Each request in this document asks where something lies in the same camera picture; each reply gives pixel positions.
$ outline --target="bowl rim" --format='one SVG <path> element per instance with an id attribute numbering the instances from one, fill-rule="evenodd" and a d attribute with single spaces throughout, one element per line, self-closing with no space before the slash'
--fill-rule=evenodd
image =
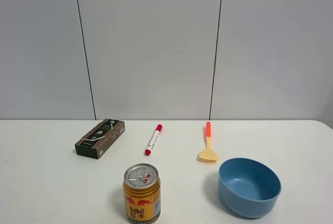
<path id="1" fill-rule="evenodd" d="M 279 190 L 279 192 L 278 192 L 274 197 L 269 198 L 269 199 L 266 199 L 266 200 L 254 200 L 254 199 L 250 199 L 250 198 L 247 198 L 247 197 L 241 196 L 241 195 L 235 193 L 234 191 L 232 191 L 232 190 L 231 190 L 231 189 L 230 189 L 230 188 L 224 183 L 224 181 L 222 180 L 220 171 L 221 171 L 221 168 L 222 168 L 223 164 L 225 164 L 226 162 L 228 162 L 228 161 L 230 161 L 230 160 L 235 160 L 235 159 L 243 159 L 243 160 L 254 161 L 255 163 L 259 163 L 260 165 L 262 165 L 262 166 L 268 168 L 268 169 L 269 169 L 269 170 L 275 175 L 275 177 L 277 178 L 277 180 L 278 180 L 278 182 L 279 182 L 279 185 L 280 185 L 280 190 Z M 224 185 L 224 186 L 225 186 L 230 192 L 232 192 L 233 194 L 237 195 L 237 196 L 240 197 L 240 198 L 246 199 L 246 200 L 248 200 L 248 201 L 253 201 L 253 202 L 267 202 L 267 201 L 271 201 L 271 200 L 277 198 L 277 197 L 280 195 L 281 190 L 282 190 L 282 184 L 281 184 L 281 181 L 280 181 L 279 177 L 276 175 L 276 173 L 275 173 L 273 170 L 271 170 L 271 169 L 270 169 L 268 166 L 266 166 L 265 164 L 260 163 L 259 161 L 256 161 L 256 160 L 253 160 L 253 159 L 249 159 L 249 158 L 236 157 L 236 158 L 231 158 L 231 159 L 228 159 L 228 160 L 225 160 L 224 162 L 222 162 L 222 164 L 221 164 L 220 167 L 219 167 L 219 180 L 220 180 L 220 181 L 223 183 L 223 185 Z"/>

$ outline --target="red bull can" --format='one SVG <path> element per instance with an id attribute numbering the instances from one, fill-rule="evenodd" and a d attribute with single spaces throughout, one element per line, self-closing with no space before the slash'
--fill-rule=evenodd
<path id="1" fill-rule="evenodd" d="M 127 218 L 133 224 L 150 224 L 161 214 L 161 181 L 150 164 L 137 164 L 124 174 L 124 199 Z"/>

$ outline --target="brown box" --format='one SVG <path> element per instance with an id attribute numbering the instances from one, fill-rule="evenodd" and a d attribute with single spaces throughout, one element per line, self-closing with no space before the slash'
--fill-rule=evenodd
<path id="1" fill-rule="evenodd" d="M 124 131 L 123 121 L 105 119 L 76 142 L 76 153 L 99 159 Z"/>

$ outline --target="can label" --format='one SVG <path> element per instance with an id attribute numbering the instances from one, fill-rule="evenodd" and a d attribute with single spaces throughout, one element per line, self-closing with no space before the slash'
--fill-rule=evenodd
<path id="1" fill-rule="evenodd" d="M 136 198 L 124 192 L 126 214 L 130 223 L 149 224 L 155 222 L 161 214 L 160 190 L 153 195 Z"/>

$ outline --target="wooden spatula head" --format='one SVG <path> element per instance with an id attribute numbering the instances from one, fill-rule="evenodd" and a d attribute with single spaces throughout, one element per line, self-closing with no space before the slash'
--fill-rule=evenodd
<path id="1" fill-rule="evenodd" d="M 217 161 L 219 156 L 213 150 L 206 148 L 205 150 L 201 151 L 199 158 L 203 160 Z"/>

